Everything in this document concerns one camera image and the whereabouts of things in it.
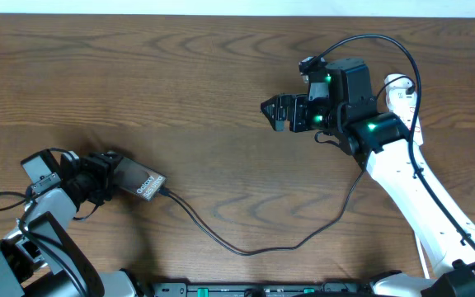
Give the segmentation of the Samsung Galaxy smartphone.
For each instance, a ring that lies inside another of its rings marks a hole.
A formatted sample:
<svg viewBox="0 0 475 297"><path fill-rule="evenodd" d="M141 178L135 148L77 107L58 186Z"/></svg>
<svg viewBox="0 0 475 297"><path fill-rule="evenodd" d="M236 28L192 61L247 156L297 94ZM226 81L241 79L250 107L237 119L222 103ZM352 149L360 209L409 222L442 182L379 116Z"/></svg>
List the Samsung Galaxy smartphone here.
<svg viewBox="0 0 475 297"><path fill-rule="evenodd" d="M129 158L123 158L114 170L114 183L120 189L146 201L150 201L166 181L166 176Z"/></svg>

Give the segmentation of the white power strip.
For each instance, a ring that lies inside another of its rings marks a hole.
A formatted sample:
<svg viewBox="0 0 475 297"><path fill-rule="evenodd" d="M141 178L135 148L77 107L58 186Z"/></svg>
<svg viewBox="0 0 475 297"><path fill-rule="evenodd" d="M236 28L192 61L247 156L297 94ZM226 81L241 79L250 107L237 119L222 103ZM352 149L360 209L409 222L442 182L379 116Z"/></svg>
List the white power strip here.
<svg viewBox="0 0 475 297"><path fill-rule="evenodd" d="M412 130L417 103L414 81L406 75L392 73L385 78L384 83L387 108L396 114L409 130Z"/></svg>

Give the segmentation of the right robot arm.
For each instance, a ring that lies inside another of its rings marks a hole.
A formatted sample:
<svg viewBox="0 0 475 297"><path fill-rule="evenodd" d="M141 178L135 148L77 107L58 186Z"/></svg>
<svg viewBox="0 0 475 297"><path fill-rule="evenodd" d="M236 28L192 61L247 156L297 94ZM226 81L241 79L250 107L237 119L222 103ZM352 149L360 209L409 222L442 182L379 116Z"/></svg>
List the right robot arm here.
<svg viewBox="0 0 475 297"><path fill-rule="evenodd" d="M434 278L388 272L373 278L377 296L475 296L475 224L427 166L412 128L395 110L382 113L361 59L300 64L305 94L279 94L261 103L272 128L317 130L338 140L392 198L420 239Z"/></svg>

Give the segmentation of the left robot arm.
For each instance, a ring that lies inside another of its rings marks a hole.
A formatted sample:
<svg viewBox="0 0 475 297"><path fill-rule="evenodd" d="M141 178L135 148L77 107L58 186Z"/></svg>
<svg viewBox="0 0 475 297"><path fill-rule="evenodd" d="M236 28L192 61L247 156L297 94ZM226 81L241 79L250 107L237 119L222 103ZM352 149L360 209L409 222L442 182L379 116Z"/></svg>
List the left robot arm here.
<svg viewBox="0 0 475 297"><path fill-rule="evenodd" d="M150 296L125 269L98 272L66 232L81 204L96 208L115 191L139 195L156 173L118 153L80 157L47 148L21 161L31 180L16 227L0 240L0 296Z"/></svg>

